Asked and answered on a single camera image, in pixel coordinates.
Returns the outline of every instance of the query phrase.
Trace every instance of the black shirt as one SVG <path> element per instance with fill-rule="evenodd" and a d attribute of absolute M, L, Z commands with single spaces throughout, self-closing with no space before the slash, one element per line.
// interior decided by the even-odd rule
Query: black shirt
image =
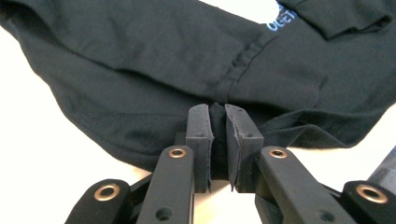
<path fill-rule="evenodd" d="M 64 114 L 112 156 L 152 171 L 210 104 L 214 178 L 227 178 L 223 104 L 265 145 L 352 147 L 396 99 L 396 3 L 282 0 L 257 24 L 195 0 L 0 2 Z"/>

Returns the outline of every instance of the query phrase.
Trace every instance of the white surface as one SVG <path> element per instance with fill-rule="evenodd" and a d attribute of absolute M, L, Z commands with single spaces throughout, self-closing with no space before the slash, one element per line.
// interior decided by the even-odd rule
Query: white surface
<path fill-rule="evenodd" d="M 279 6 L 276 0 L 200 0 L 239 17 L 257 23 L 276 20 Z"/>
<path fill-rule="evenodd" d="M 0 102 L 0 223 L 64 223 L 92 184 L 133 184 L 148 174 L 116 161 L 69 122 L 1 28 Z M 348 180 L 366 179 L 396 145 L 395 124 L 393 106 L 357 147 L 294 152 L 318 181 L 340 190 Z M 260 223 L 252 194 L 215 185 L 212 195 L 195 196 L 194 223 Z"/>

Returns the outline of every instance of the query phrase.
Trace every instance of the brass grommet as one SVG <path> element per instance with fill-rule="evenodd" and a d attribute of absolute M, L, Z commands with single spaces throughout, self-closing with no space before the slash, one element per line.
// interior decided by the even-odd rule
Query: brass grommet
<path fill-rule="evenodd" d="M 368 186 L 368 185 L 358 185 L 356 187 L 356 191 L 359 193 L 359 195 L 364 198 L 365 200 L 368 200 L 373 203 L 387 203 L 388 202 L 388 197 L 385 195 L 381 190 L 376 189 L 374 187 Z"/>
<path fill-rule="evenodd" d="M 103 191 L 105 189 L 112 189 L 113 191 L 110 194 L 104 194 Z M 93 196 L 99 202 L 106 202 L 106 201 L 110 201 L 113 198 L 117 197 L 117 195 L 119 193 L 120 193 L 120 187 L 118 185 L 107 184 L 107 185 L 103 185 L 102 187 L 97 189 Z"/>
<path fill-rule="evenodd" d="M 288 157 L 288 153 L 281 149 L 272 149 L 270 155 L 275 158 L 284 159 Z"/>
<path fill-rule="evenodd" d="M 187 154 L 186 150 L 175 148 L 169 151 L 169 156 L 172 158 L 182 158 Z"/>

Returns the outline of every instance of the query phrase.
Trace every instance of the printed logo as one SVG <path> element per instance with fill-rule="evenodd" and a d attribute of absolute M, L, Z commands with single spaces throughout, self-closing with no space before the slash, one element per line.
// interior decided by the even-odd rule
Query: printed logo
<path fill-rule="evenodd" d="M 271 31 L 276 32 L 277 30 L 291 23 L 295 19 L 297 19 L 297 13 L 279 5 L 279 16 L 273 22 L 267 23 L 267 27 Z"/>

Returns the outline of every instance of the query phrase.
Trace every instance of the clothing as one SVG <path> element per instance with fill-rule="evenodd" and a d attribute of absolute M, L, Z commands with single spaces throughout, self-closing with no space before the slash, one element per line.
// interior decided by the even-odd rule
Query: clothing
<path fill-rule="evenodd" d="M 257 24 L 195 0 L 3 0 L 64 114 L 115 158 L 152 171 L 188 110 L 209 104 L 212 176 L 227 178 L 223 104 L 264 144 L 352 147 L 396 101 L 396 3 L 281 0 Z"/>

